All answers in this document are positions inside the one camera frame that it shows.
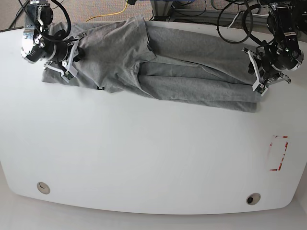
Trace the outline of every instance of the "white table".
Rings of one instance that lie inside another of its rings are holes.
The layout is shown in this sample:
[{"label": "white table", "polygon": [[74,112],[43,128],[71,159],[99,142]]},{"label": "white table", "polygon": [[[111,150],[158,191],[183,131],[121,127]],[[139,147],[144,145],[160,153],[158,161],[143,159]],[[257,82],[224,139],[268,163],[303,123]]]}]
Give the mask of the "white table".
[{"label": "white table", "polygon": [[[209,25],[148,25],[217,36]],[[21,36],[0,34],[0,161],[15,193],[157,214],[249,212],[292,200],[307,162],[306,63],[289,73],[291,84],[273,85],[252,114],[42,83],[43,62],[21,58]],[[307,53],[305,43],[300,48]],[[285,142],[281,170],[270,171],[279,167]],[[38,182],[50,194],[40,193]],[[250,206],[253,193],[261,200]]]}]

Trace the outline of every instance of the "floor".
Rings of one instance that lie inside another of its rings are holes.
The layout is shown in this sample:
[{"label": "floor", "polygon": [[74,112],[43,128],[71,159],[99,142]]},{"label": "floor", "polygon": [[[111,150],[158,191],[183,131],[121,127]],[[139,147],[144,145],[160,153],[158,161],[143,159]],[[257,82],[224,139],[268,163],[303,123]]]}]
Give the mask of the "floor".
[{"label": "floor", "polygon": [[[124,0],[64,0],[62,3],[66,8],[72,22],[85,22],[88,18],[101,14],[108,14],[121,11],[125,6]],[[207,4],[207,10],[214,10],[209,0],[195,0],[192,4],[185,6],[186,9],[202,11]],[[214,0],[216,8],[220,9],[227,5],[225,0]],[[18,0],[0,0],[0,30],[8,28],[17,11],[20,9]],[[237,12],[238,6],[232,5],[227,11]],[[145,20],[152,16],[152,7],[149,0],[138,0],[134,6],[128,5],[127,9],[118,15],[94,19],[93,21],[120,21],[134,15],[142,14]],[[64,14],[60,8],[54,9],[53,22],[65,21]],[[24,25],[24,15],[17,21],[16,26]]]}]

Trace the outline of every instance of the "gray cloth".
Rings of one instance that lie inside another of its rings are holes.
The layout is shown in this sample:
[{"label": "gray cloth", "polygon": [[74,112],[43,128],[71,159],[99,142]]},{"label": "gray cloth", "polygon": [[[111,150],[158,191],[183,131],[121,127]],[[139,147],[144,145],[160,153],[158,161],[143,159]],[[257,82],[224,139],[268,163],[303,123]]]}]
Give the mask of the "gray cloth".
[{"label": "gray cloth", "polygon": [[[54,34],[65,23],[53,24]],[[126,90],[160,100],[202,104],[255,112],[261,100],[252,91],[255,78],[241,49],[220,38],[187,31],[149,27],[142,16],[119,23],[76,23],[71,35],[86,33],[80,41],[86,57],[75,63],[78,77],[66,83],[46,69],[43,81]]]}]

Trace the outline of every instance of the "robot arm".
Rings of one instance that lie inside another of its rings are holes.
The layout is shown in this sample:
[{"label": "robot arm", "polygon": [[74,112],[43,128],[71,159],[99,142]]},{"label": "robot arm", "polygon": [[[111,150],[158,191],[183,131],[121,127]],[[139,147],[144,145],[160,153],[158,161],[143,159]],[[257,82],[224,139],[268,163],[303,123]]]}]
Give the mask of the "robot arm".
[{"label": "robot arm", "polygon": [[85,34],[82,37],[66,39],[71,31],[69,16],[60,3],[56,0],[51,1],[63,10],[68,22],[67,31],[60,30],[53,36],[49,35],[48,26],[53,20],[50,4],[47,0],[32,0],[25,9],[21,54],[29,63],[36,63],[40,59],[47,60],[45,68],[61,73],[61,77],[69,82],[78,73],[72,63],[84,57],[84,51],[78,47],[78,44]]},{"label": "robot arm", "polygon": [[295,32],[294,8],[298,7],[296,1],[262,1],[263,5],[269,5],[271,11],[267,19],[269,31],[274,39],[267,43],[260,42],[251,36],[259,46],[256,52],[243,49],[251,61],[249,73],[256,74],[257,80],[253,85],[253,91],[263,95],[268,87],[280,81],[291,82],[288,76],[282,73],[284,70],[296,70],[304,60],[304,53],[299,49]]}]

